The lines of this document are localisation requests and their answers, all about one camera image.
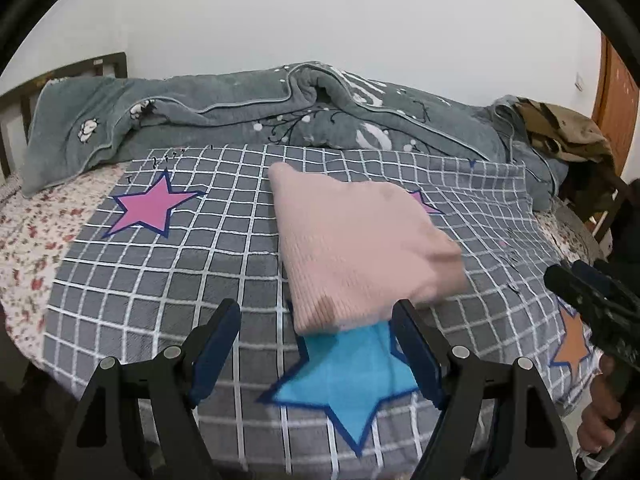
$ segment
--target human hand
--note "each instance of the human hand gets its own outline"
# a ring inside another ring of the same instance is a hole
[[[614,367],[614,359],[603,355],[600,359],[602,373],[595,376],[591,382],[591,404],[582,412],[578,442],[583,450],[590,453],[598,453],[603,447],[610,446],[616,437],[616,433],[606,424],[606,420],[614,420],[622,410],[606,381]],[[637,413],[625,422],[627,433],[633,429],[636,418]]]

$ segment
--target pink folded cloth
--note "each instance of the pink folded cloth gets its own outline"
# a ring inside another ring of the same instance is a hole
[[[298,334],[391,318],[396,301],[431,303],[465,290],[460,247],[414,197],[388,182],[340,182],[269,168]]]

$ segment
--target silver bolt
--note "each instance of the silver bolt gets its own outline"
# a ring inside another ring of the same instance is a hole
[[[469,348],[462,345],[454,346],[451,353],[455,355],[458,359],[466,359],[471,355]]]
[[[167,359],[175,359],[178,357],[178,355],[180,355],[181,352],[182,350],[180,350],[179,346],[169,346],[169,348],[164,349],[164,352],[162,352],[162,354]]]
[[[525,370],[531,370],[533,368],[533,361],[528,357],[518,357],[518,366]]]
[[[115,357],[105,357],[102,361],[100,361],[100,368],[103,370],[108,370],[116,364]]]

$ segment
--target wooden door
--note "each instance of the wooden door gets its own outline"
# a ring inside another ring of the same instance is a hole
[[[602,35],[600,80],[592,118],[611,143],[616,174],[620,176],[629,154],[638,116],[638,85]]]

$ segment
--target pink star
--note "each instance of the pink star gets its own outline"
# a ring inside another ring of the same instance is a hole
[[[411,193],[409,193],[412,197],[415,198],[415,201],[418,202],[422,208],[429,213],[430,215],[444,215],[444,213],[442,211],[440,211],[439,209],[436,209],[434,207],[431,207],[428,204],[424,203],[424,200],[422,199],[422,193],[420,192],[419,189],[412,191]]]
[[[164,170],[160,178],[146,191],[112,197],[124,210],[124,214],[118,218],[103,238],[119,233],[132,225],[142,225],[168,238],[171,209],[195,196],[202,195],[204,195],[203,191],[171,191],[169,172]]]

